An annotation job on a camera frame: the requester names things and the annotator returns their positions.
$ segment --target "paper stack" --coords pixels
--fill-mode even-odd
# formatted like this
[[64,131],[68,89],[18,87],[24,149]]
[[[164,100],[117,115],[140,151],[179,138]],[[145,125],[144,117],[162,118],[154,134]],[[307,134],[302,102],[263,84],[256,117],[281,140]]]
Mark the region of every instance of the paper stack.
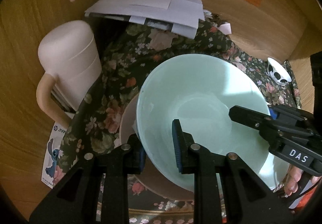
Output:
[[99,0],[85,11],[90,14],[152,25],[188,38],[195,37],[199,19],[204,20],[201,0]]

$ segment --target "light green bowl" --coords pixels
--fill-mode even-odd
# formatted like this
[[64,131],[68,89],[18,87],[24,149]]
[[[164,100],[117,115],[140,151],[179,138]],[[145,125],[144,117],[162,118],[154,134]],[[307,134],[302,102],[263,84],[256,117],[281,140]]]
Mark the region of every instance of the light green bowl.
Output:
[[193,175],[180,174],[176,166],[171,123],[178,118],[196,143],[213,153],[237,153],[275,188],[288,163],[268,156],[268,143],[257,130],[230,120],[229,108],[234,105],[269,115],[254,82],[221,59],[187,54],[156,67],[141,88],[136,108],[138,133],[155,167],[178,186],[194,190]]

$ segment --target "metal screw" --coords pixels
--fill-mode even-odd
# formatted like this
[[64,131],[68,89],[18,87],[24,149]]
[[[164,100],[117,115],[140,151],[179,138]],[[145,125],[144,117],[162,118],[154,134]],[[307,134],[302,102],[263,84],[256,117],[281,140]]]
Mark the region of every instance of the metal screw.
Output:
[[131,145],[130,144],[123,144],[121,146],[121,149],[123,149],[123,150],[129,150],[130,148],[131,148]]
[[231,160],[236,160],[238,158],[238,155],[234,152],[230,152],[228,153],[228,157],[231,159]]
[[84,155],[84,159],[86,159],[87,161],[90,161],[93,157],[94,157],[93,153],[86,153]]
[[191,148],[192,150],[199,150],[199,149],[200,149],[200,145],[199,145],[199,144],[197,144],[197,143],[194,143],[194,144],[191,144],[190,148]]

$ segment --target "beige plate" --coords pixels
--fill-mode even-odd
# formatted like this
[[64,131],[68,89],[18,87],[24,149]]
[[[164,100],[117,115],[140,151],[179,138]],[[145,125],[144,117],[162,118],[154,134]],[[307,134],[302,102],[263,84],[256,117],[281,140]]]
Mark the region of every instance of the beige plate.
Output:
[[[121,144],[127,143],[128,137],[135,133],[132,125],[136,118],[137,98],[138,95],[131,100],[123,113],[120,124]],[[140,175],[136,175],[136,177],[145,187],[159,196],[181,201],[194,200],[193,192],[183,189],[168,180],[156,169],[148,157],[143,172]]]

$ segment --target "mug handle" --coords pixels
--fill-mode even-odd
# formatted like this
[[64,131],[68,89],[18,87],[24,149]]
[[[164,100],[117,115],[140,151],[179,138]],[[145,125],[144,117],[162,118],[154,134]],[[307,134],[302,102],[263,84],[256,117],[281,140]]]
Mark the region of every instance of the mug handle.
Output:
[[67,129],[71,118],[51,99],[51,91],[56,82],[57,80],[48,73],[42,76],[36,91],[37,103],[48,117]]

